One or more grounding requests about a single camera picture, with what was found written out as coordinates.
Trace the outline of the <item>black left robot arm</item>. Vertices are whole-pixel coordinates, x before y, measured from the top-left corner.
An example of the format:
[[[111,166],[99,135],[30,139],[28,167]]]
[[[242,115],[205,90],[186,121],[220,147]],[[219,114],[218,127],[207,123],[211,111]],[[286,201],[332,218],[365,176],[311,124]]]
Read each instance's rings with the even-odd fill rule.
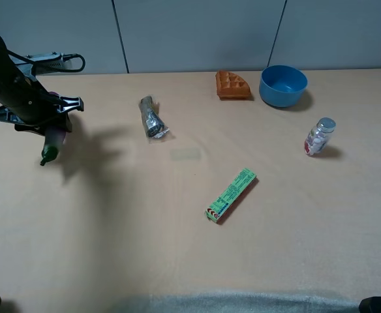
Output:
[[[82,101],[76,98],[72,107],[69,100],[49,93],[34,75],[21,71],[0,37],[0,122],[41,136],[49,127],[72,132],[68,112],[82,108]]]

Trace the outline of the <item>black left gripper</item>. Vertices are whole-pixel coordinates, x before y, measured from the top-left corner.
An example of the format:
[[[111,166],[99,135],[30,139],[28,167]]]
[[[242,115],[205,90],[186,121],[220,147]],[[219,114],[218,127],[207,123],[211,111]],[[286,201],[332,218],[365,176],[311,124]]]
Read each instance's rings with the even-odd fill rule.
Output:
[[[13,124],[17,131],[44,136],[49,128],[56,127],[72,132],[72,110],[72,97],[50,93],[39,82],[25,76],[1,78],[1,122]]]

